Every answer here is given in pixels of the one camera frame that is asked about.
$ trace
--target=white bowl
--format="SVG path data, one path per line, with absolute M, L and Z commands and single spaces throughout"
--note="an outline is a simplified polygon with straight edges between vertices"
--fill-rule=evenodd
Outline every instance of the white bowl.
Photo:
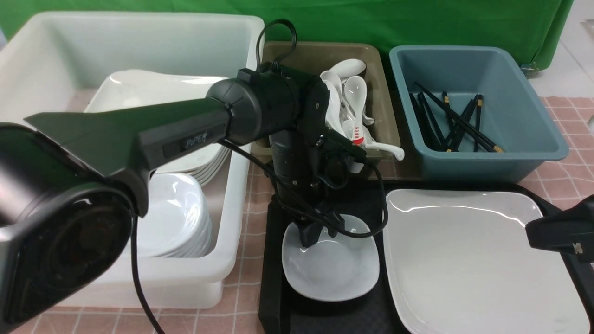
M 345 229 L 369 232 L 364 221 L 341 215 Z M 338 302 L 352 300 L 369 292 L 380 277 L 380 260 L 372 237 L 349 238 L 328 235 L 324 228 L 318 243 L 305 248 L 299 230 L 291 223 L 283 237 L 282 261 L 291 287 L 312 300 Z
M 106 112 L 167 102 L 202 99 L 209 88 L 225 77 L 191 77 L 143 70 L 113 73 L 107 78 L 85 112 Z M 185 173 L 206 168 L 222 150 L 211 144 L 157 169 L 157 173 Z
M 185 174 L 155 174 L 148 191 L 148 213 L 138 219 L 138 256 L 174 257 L 195 248 L 211 224 L 198 182 Z M 129 243 L 124 254 L 130 255 Z

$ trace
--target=white dish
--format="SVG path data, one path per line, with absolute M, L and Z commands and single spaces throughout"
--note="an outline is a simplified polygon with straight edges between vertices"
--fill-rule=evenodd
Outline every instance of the white dish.
M 224 77 L 190 77 L 143 70 L 113 73 L 107 78 L 85 112 L 106 112 L 167 102 L 202 99 Z M 156 173 L 184 173 L 207 166 L 223 147 L 211 144 L 174 160 Z
M 223 166 L 225 161 L 227 161 L 227 157 L 230 155 L 230 153 L 230 151 L 227 151 L 225 154 L 223 154 L 207 174 L 199 173 L 192 175 L 198 181 L 198 183 L 200 183 L 201 187 L 207 185 L 217 175 L 219 169 Z
M 345 229 L 369 232 L 364 221 L 341 215 Z M 305 248 L 299 230 L 291 223 L 283 237 L 285 276 L 299 294 L 318 301 L 337 302 L 361 297 L 380 277 L 380 260 L 373 238 L 354 239 L 342 234 L 330 238 L 324 228 L 317 244 Z
M 527 196 L 401 189 L 387 202 L 388 281 L 411 333 L 589 333 L 561 256 L 528 243 L 542 213 Z
M 148 213 L 138 219 L 138 256 L 183 253 L 210 224 L 200 185 L 189 175 L 156 174 L 148 191 Z M 124 254 L 130 254 L 129 243 Z
M 221 162 L 229 155 L 230 150 L 227 148 L 223 148 L 220 153 L 216 156 L 216 158 L 214 158 L 214 160 L 208 164 L 208 166 L 204 167 L 204 168 L 199 168 L 196 169 L 195 171 L 191 171 L 190 174 L 192 174 L 195 177 L 207 177 L 210 174 L 212 174 L 212 172 L 216 172 L 219 165 L 221 164 Z

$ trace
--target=large white square plate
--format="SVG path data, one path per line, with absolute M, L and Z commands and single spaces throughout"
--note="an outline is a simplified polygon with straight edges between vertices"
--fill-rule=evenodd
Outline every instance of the large white square plate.
M 388 280 L 411 333 L 589 333 L 561 256 L 528 243 L 542 217 L 529 197 L 400 189 L 387 202 Z

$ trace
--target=green backdrop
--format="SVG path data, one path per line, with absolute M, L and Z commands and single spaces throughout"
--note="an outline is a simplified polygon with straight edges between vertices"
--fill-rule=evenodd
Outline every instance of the green backdrop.
M 519 64 L 551 63 L 573 0 L 0 0 L 8 38 L 52 10 L 183 11 L 287 18 L 299 40 L 361 42 L 385 55 L 398 45 L 498 46 Z M 281 29 L 268 40 L 284 40 Z

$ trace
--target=black cable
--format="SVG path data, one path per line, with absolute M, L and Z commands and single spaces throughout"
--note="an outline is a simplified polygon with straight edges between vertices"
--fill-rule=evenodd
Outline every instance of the black cable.
M 378 168 L 376 166 L 374 166 L 373 164 L 369 163 L 369 161 L 365 162 L 364 165 L 371 168 L 375 175 L 377 176 L 378 179 L 378 183 L 380 184 L 380 191 L 383 195 L 383 200 L 382 200 L 382 210 L 384 213 L 384 217 L 382 219 L 382 223 L 379 226 L 379 228 L 375 229 L 375 230 L 371 230 L 367 233 L 353 233 L 350 231 L 347 231 L 343 228 L 337 228 L 338 224 L 334 224 L 332 223 L 328 217 L 322 215 L 319 211 L 317 211 L 315 208 L 313 208 L 311 205 L 309 205 L 301 196 L 299 196 L 299 194 L 297 194 L 295 191 L 293 191 L 290 187 L 290 185 L 288 185 L 287 183 L 283 182 L 275 173 L 274 171 L 272 171 L 267 165 L 265 165 L 264 163 L 262 163 L 262 161 L 258 160 L 256 157 L 254 157 L 253 155 L 247 153 L 246 151 L 242 150 L 241 148 L 239 148 L 237 145 L 234 145 L 233 143 L 226 141 L 226 140 L 222 140 L 219 142 L 219 144 L 221 144 L 222 146 L 227 147 L 228 149 L 233 150 L 234 152 L 239 153 L 241 156 L 245 157 L 246 159 L 250 160 L 251 162 L 253 162 L 254 164 L 256 164 L 258 167 L 260 167 L 264 173 L 271 179 L 271 181 L 273 182 L 273 187 L 275 192 L 278 194 L 278 189 L 277 189 L 277 184 L 280 184 L 286 191 L 287 193 L 305 210 L 305 211 L 301 211 L 298 210 L 297 208 L 294 207 L 290 207 L 288 205 L 285 205 L 284 203 L 282 203 L 282 201 L 280 201 L 279 199 L 279 204 L 281 205 L 282 208 L 287 209 L 288 211 L 291 211 L 294 214 L 297 215 L 301 215 L 303 217 L 306 217 L 307 219 L 316 222 L 316 223 L 320 223 L 322 225 L 324 225 L 324 227 L 328 228 L 328 229 L 335 229 L 338 231 L 338 233 L 343 234 L 347 237 L 351 237 L 351 238 L 356 238 L 356 239 L 363 239 L 363 238 L 369 238 L 369 237 L 373 237 L 374 235 L 380 233 L 388 224 L 388 205 L 386 203 L 386 191 L 384 189 L 384 182 L 383 179 L 381 177 L 381 173 L 378 170 Z
M 289 28 L 289 31 L 291 32 L 291 49 L 287 53 L 283 53 L 283 54 L 276 56 L 276 58 L 272 61 L 272 69 L 276 70 L 278 68 L 278 66 L 280 65 L 280 62 L 283 59 L 287 58 L 289 55 L 291 55 L 297 48 L 297 30 L 295 29 L 295 26 L 289 20 L 285 20 L 285 19 L 281 18 L 279 20 L 274 20 L 271 23 L 268 23 L 266 26 L 264 26 L 264 28 L 260 32 L 260 35 L 258 36 L 258 40 L 256 41 L 256 64 L 257 64 L 256 71 L 257 72 L 262 72 L 262 68 L 261 68 L 262 59 L 260 57 L 260 42 L 262 40 L 262 37 L 264 37 L 264 33 L 266 32 L 266 30 L 268 30 L 268 28 L 270 28 L 271 26 L 273 26 L 275 24 L 282 24 L 285 27 Z
M 165 331 L 159 325 L 159 322 L 154 317 L 153 312 L 150 310 L 148 302 L 144 297 L 143 288 L 140 285 L 140 277 L 138 275 L 138 218 L 134 219 L 132 223 L 132 235 L 130 236 L 130 253 L 132 257 L 132 280 L 134 281 L 134 289 L 136 290 L 136 295 L 138 296 L 138 300 L 140 301 L 140 305 L 142 305 L 144 314 L 147 315 L 148 320 L 153 325 L 153 328 L 157 334 L 165 334 Z

